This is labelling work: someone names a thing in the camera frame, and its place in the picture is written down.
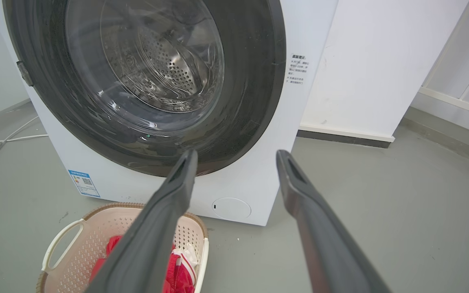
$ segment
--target washing machine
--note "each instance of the washing machine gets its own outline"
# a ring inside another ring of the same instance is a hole
[[[0,31],[80,194],[145,203],[195,149],[190,212],[265,226],[336,5],[0,0]]]

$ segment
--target washing machine drum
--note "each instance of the washing machine drum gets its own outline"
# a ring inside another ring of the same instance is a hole
[[[125,167],[166,176],[196,149],[199,175],[224,168],[278,104],[285,29],[267,1],[7,2],[16,52],[46,106]]]

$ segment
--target beige laundry basket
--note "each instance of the beige laundry basket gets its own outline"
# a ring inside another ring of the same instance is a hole
[[[106,257],[106,245],[110,237],[124,235],[143,207],[143,204],[138,203],[111,203],[91,211],[82,219],[66,226],[57,234],[46,251],[36,292],[84,292],[95,262],[98,258]],[[56,245],[69,230],[77,226],[79,227],[77,235],[57,263],[50,267],[50,258]],[[199,262],[195,284],[195,292],[199,293],[209,253],[207,229],[203,221],[190,213],[180,217],[173,243],[181,249],[186,243],[193,245]]]

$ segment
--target concrete floor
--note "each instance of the concrete floor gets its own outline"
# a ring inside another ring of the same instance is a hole
[[[34,117],[0,114],[0,139]],[[45,133],[40,122],[19,136]],[[389,149],[298,138],[292,154],[395,293],[469,291],[469,159],[404,128]],[[52,238],[106,201],[79,195],[48,138],[0,152],[0,292],[32,292]],[[203,293],[309,292],[296,223],[204,219]]]

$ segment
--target red cloth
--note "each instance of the red cloth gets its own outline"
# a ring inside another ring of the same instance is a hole
[[[108,244],[106,245],[106,258],[110,256],[112,250],[115,248],[117,243],[122,236],[114,236],[110,238]],[[99,269],[104,265],[106,258],[99,258],[92,269],[92,274],[90,275],[90,282],[95,278]],[[177,260],[182,258],[182,264],[177,265]],[[183,256],[177,254],[171,254],[169,257],[168,267],[166,271],[166,280],[164,280],[164,287],[162,288],[162,293],[194,293],[195,288],[193,287],[193,279],[188,271],[184,267],[184,262],[187,260]]]
[[[179,258],[181,258],[181,256],[177,254],[171,254],[169,257],[166,280],[164,280],[162,293],[194,293],[195,291],[193,280],[188,270],[184,265],[177,265]]]
[[[115,248],[117,243],[119,243],[119,240],[121,238],[122,238],[121,235],[113,236],[113,237],[110,238],[110,240],[108,241],[108,244],[106,245],[106,258],[108,258],[108,256],[110,256],[110,254],[112,253],[112,250]],[[95,276],[99,272],[99,269],[101,269],[102,265],[104,265],[104,262],[106,261],[106,258],[99,258],[97,260],[97,262],[93,266],[92,274],[90,275],[90,281],[89,282],[91,282],[93,280],[93,278],[95,278]]]

